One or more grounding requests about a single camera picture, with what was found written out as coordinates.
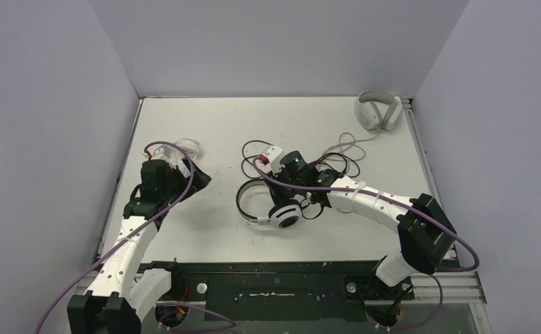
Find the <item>white wired headphones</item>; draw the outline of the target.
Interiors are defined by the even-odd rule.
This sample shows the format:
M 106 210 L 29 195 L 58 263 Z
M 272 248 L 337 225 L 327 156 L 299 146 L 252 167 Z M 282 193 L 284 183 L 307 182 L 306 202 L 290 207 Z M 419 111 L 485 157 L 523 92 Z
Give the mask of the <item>white wired headphones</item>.
M 204 148 L 201 143 L 191 138 L 181 138 L 175 142 L 192 160 L 198 160 L 204 156 Z

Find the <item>black and white headphones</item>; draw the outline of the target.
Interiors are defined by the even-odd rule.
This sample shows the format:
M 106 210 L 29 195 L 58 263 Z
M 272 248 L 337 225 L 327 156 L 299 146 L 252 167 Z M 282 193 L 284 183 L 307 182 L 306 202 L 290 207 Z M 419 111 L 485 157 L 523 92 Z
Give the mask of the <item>black and white headphones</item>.
M 255 139 L 244 143 L 241 154 L 241 168 L 244 168 L 244 164 L 254 168 L 254 159 L 258 158 L 262 164 L 270 166 L 270 171 L 256 177 L 248 175 L 248 181 L 239 187 L 235 202 L 240 215 L 250 225 L 288 228 L 301 219 L 309 219 L 304 213 L 309 206 L 320 206 L 318 214 L 313 217 L 318 218 L 329 203 L 324 195 L 280 186 L 274 183 L 275 180 L 297 186 L 327 186 L 329 181 L 347 176 L 350 164 L 360 172 L 357 162 L 365 158 L 366 151 L 357 144 L 355 138 L 345 143 L 340 138 L 336 145 L 328 147 L 318 159 L 306 162 L 297 150 L 286 153 L 272 143 Z M 265 216 L 249 214 L 241 206 L 243 194 L 255 186 L 266 187 L 273 201 L 273 206 Z

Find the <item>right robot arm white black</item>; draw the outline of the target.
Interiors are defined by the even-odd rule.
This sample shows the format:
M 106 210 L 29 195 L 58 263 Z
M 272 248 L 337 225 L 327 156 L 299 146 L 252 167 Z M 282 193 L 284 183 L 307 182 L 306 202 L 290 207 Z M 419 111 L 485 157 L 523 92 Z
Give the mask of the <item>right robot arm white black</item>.
M 413 198 L 380 191 L 332 168 L 319 170 L 298 151 L 285 154 L 275 146 L 258 161 L 270 166 L 262 178 L 274 200 L 283 203 L 300 196 L 310 204 L 363 216 L 398 235 L 399 247 L 379 261 L 369 278 L 377 297 L 389 296 L 413 273 L 434 274 L 452 247 L 456 231 L 429 194 Z

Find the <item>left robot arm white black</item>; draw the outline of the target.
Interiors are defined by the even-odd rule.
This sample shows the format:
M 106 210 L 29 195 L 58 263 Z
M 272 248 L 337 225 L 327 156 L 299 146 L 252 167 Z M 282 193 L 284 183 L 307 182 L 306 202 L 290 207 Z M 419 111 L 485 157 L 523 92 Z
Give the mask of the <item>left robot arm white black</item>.
M 140 179 L 124 206 L 119 237 L 104 254 L 99 273 L 67 305 L 71 333 L 140 333 L 144 318 L 161 296 L 175 299 L 183 292 L 183 279 L 166 269 L 150 269 L 140 279 L 136 274 L 169 206 L 203 190 L 211 177 L 190 159 L 164 158 L 144 162 Z

